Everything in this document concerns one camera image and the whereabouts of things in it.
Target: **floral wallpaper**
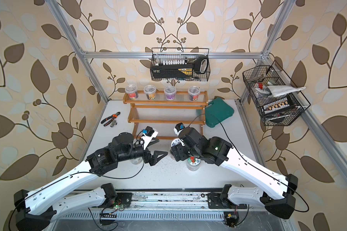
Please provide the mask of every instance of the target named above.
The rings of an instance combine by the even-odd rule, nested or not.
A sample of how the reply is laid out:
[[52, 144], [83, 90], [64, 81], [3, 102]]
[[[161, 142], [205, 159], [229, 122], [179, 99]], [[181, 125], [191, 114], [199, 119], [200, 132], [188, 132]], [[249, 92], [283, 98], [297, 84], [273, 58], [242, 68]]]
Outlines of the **floral wallpaper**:
[[90, 85], [44, 1], [0, 0], [0, 230], [15, 192], [78, 164], [104, 107]]

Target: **white leaf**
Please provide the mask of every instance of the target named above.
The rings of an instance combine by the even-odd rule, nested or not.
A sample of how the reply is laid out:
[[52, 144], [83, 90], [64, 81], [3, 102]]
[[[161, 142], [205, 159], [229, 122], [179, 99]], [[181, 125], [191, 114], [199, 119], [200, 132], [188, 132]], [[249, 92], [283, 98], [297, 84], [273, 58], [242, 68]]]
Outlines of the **white leaf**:
[[164, 0], [157, 0], [157, 4], [159, 5], [159, 7], [165, 8], [165, 1]]
[[203, 14], [204, 14], [204, 18], [205, 18], [207, 21], [209, 21], [209, 22], [214, 22], [214, 21], [215, 21], [215, 16], [214, 16], [214, 14], [212, 13], [212, 11], [210, 11], [210, 10], [205, 10], [205, 11], [203, 12]]
[[82, 33], [88, 33], [87, 28], [82, 23], [78, 24], [78, 30]]
[[212, 31], [208, 30], [207, 31], [207, 41], [209, 41], [211, 43], [211, 42], [213, 42], [214, 39], [215, 39], [215, 34]]
[[56, 87], [56, 89], [58, 90], [58, 92], [62, 95], [64, 95], [67, 92], [67, 86], [64, 85], [58, 85]]
[[6, 85], [15, 92], [21, 92], [22, 90], [20, 81], [11, 74], [7, 74], [6, 76]]
[[120, 17], [125, 16], [125, 14], [126, 14], [126, 7], [124, 6], [124, 7], [122, 7], [121, 10], [120, 10]]
[[37, 130], [36, 130], [36, 134], [39, 136], [39, 137], [46, 137], [46, 135], [48, 134], [49, 132], [49, 129], [47, 127], [45, 127], [44, 125], [39, 125], [37, 127]]
[[296, 57], [294, 57], [294, 60], [297, 61], [297, 62], [303, 60], [304, 58], [306, 58], [309, 55], [309, 52], [310, 52], [310, 49], [302, 48], [297, 53]]
[[136, 72], [135, 72], [132, 68], [130, 68], [130, 67], [127, 67], [127, 68], [125, 69], [125, 71], [126, 71], [126, 73], [127, 73], [128, 75], [134, 75], [134, 76], [136, 76]]
[[136, 41], [136, 34], [135, 34], [135, 31], [130, 31], [129, 34], [128, 34], [128, 38], [130, 39], [130, 41], [132, 43], [134, 43]]
[[45, 37], [40, 37], [38, 39], [39, 43], [40, 43], [40, 46], [41, 48], [43, 49], [48, 49], [50, 44], [49, 44], [49, 39], [48, 38], [45, 38]]
[[328, 37], [330, 31], [331, 29], [325, 25], [316, 28], [310, 35], [310, 42], [312, 44], [319, 44]]
[[238, 7], [233, 7], [230, 10], [227, 11], [226, 16], [225, 16], [225, 20], [229, 20], [232, 17], [234, 17], [236, 15], [236, 13], [238, 12]]
[[127, 14], [127, 22], [128, 23], [134, 22], [137, 17], [138, 17], [138, 12], [136, 10], [130, 11]]
[[1, 151], [1, 162], [11, 164], [17, 158], [18, 150], [14, 147], [4, 147]]
[[209, 86], [217, 86], [220, 83], [220, 79], [211, 80]]
[[111, 8], [114, 7], [114, 5], [113, 5], [113, 0], [105, 0], [105, 3], [106, 3], [109, 7], [111, 7]]
[[222, 16], [222, 11], [221, 11], [220, 7], [215, 6], [215, 13], [216, 13], [216, 16]]
[[346, 62], [346, 58], [347, 58], [347, 52], [344, 48], [341, 48], [337, 53], [333, 66], [337, 67], [338, 69], [342, 68], [344, 63]]
[[232, 34], [236, 32], [236, 27], [233, 24], [227, 26], [225, 33]]
[[217, 48], [216, 52], [225, 52], [227, 48], [227, 44], [219, 46], [219, 48]]
[[131, 51], [132, 51], [132, 52], [139, 52], [140, 49], [141, 49], [141, 47], [137, 47], [137, 46], [132, 46], [132, 47], [131, 47]]
[[291, 49], [296, 50], [299, 47], [299, 38], [291, 40]]
[[119, 38], [117, 38], [117, 37], [113, 37], [113, 40], [114, 40], [116, 43], [118, 43], [118, 44], [121, 44], [121, 43], [122, 43], [121, 40], [120, 40]]
[[227, 36], [227, 37], [222, 41], [222, 43], [227, 43], [229, 40], [230, 40], [230, 36]]
[[347, 4], [347, 0], [333, 0], [325, 9], [325, 13], [334, 12], [339, 13]]
[[4, 33], [17, 43], [25, 43], [28, 39], [26, 33], [16, 25], [7, 25], [4, 27]]
[[123, 47], [121, 45], [116, 45], [116, 47], [119, 52], [128, 52], [126, 47]]
[[315, 20], [315, 16], [313, 16], [312, 14], [304, 17], [302, 20], [302, 31], [305, 33], [309, 32], [313, 28]]
[[37, 47], [29, 47], [28, 53], [36, 59], [39, 59], [39, 60], [45, 59], [45, 56], [41, 53], [41, 51]]
[[35, 99], [35, 92], [34, 90], [29, 90], [26, 94], [23, 96], [23, 100], [25, 103], [29, 104], [32, 103]]
[[229, 8], [234, 4], [235, 0], [227, 0], [227, 5], [226, 7]]
[[264, 22], [261, 22], [257, 27], [256, 27], [256, 32], [261, 32], [261, 31], [264, 31], [265, 29], [265, 24]]
[[12, 97], [5, 88], [0, 88], [0, 101], [10, 102]]
[[113, 21], [117, 21], [116, 15], [112, 10], [110, 10], [106, 7], [103, 7], [103, 11], [108, 18], [112, 19]]
[[340, 99], [342, 97], [342, 95], [344, 94], [344, 92], [342, 90], [339, 89], [330, 89], [323, 98], [323, 101], [325, 103], [331, 104], [334, 103], [335, 101], [337, 101], [338, 99]]

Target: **black wire basket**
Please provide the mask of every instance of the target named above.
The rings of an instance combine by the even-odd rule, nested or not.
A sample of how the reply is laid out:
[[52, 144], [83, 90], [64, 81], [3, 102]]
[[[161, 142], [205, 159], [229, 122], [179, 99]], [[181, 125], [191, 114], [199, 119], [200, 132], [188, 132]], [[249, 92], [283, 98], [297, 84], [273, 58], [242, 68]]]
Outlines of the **black wire basket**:
[[152, 48], [152, 80], [208, 81], [208, 53], [207, 48]]
[[[273, 81], [277, 85], [285, 85], [278, 74], [280, 71], [284, 70], [274, 61], [272, 65], [259, 65], [243, 72], [244, 83], [265, 126], [289, 126], [311, 106], [302, 91], [278, 97], [273, 95], [258, 96], [259, 94], [254, 88], [258, 84], [267, 84], [269, 81]], [[293, 80], [290, 77], [289, 79], [296, 87]], [[297, 94], [303, 96], [299, 97], [300, 101], [303, 102], [297, 100]]]

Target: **black cable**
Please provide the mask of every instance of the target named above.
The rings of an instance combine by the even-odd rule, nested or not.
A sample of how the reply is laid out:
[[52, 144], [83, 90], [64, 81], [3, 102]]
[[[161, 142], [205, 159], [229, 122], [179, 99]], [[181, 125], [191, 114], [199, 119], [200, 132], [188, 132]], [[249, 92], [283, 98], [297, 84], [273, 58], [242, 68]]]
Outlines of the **black cable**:
[[[235, 150], [238, 152], [238, 154], [240, 155], [240, 157], [241, 157], [247, 164], [249, 164], [249, 165], [251, 165], [252, 167], [254, 167], [255, 169], [257, 169], [257, 170], [259, 170], [259, 171], [265, 173], [264, 171], [262, 171], [261, 169], [257, 168], [257, 167], [254, 166], [253, 164], [248, 163], [247, 160], [244, 159], [244, 157], [241, 155], [241, 153], [238, 151], [238, 149], [236, 148], [236, 146], [234, 145], [234, 143], [231, 141], [231, 139], [230, 139], [229, 136], [227, 135], [226, 130], [225, 130], [225, 128], [223, 127], [221, 121], [220, 121], [217, 117], [215, 117], [214, 115], [209, 114], [209, 113], [202, 113], [202, 114], [199, 114], [197, 117], [194, 118], [194, 120], [189, 124], [189, 126], [195, 121], [195, 119], [197, 119], [197, 118], [198, 118], [199, 116], [201, 116], [201, 115], [211, 115], [211, 116], [213, 116], [215, 119], [217, 119], [217, 121], [220, 123], [220, 125], [221, 125], [223, 131], [225, 132], [225, 135], [226, 135], [227, 139], [228, 139], [228, 140], [230, 141], [230, 143], [234, 146]], [[308, 212], [308, 211], [310, 210], [310, 206], [307, 204], [307, 202], [304, 200], [304, 198], [303, 198], [299, 193], [296, 192], [296, 190], [292, 189], [291, 187], [289, 187], [288, 185], [284, 184], [284, 183], [281, 182], [280, 180], [276, 179], [276, 178], [273, 177], [272, 175], [269, 175], [268, 173], [265, 173], [265, 174], [268, 175], [269, 177], [273, 178], [273, 179], [276, 180], [277, 182], [282, 183], [282, 184], [285, 185], [287, 188], [289, 188], [290, 190], [292, 190], [293, 192], [295, 192], [295, 193], [302, 199], [302, 201], [303, 201], [303, 202], [306, 204], [306, 206], [307, 206], [307, 210], [305, 210], [305, 211], [296, 210], [296, 209], [295, 209], [294, 211], [301, 212], [301, 213], [306, 213], [306, 212]]]
[[245, 218], [247, 217], [247, 215], [248, 215], [248, 212], [249, 212], [249, 205], [248, 205], [248, 209], [247, 209], [247, 213], [245, 214], [245, 217], [243, 218], [243, 220], [241, 221], [241, 222], [239, 222], [238, 224], [236, 224], [235, 226], [238, 226], [238, 225], [240, 225], [244, 220], [245, 220]]
[[96, 225], [100, 230], [103, 230], [103, 231], [112, 231], [112, 230], [114, 230], [115, 228], [117, 228], [118, 222], [112, 222], [112, 224], [117, 224], [116, 227], [114, 227], [113, 229], [108, 229], [108, 230], [106, 230], [106, 229], [100, 228], [100, 226], [97, 224], [96, 220], [94, 219], [93, 213], [91, 212], [90, 208], [88, 208], [88, 210], [90, 211], [91, 217], [93, 218], [93, 221], [94, 221], [95, 225]]

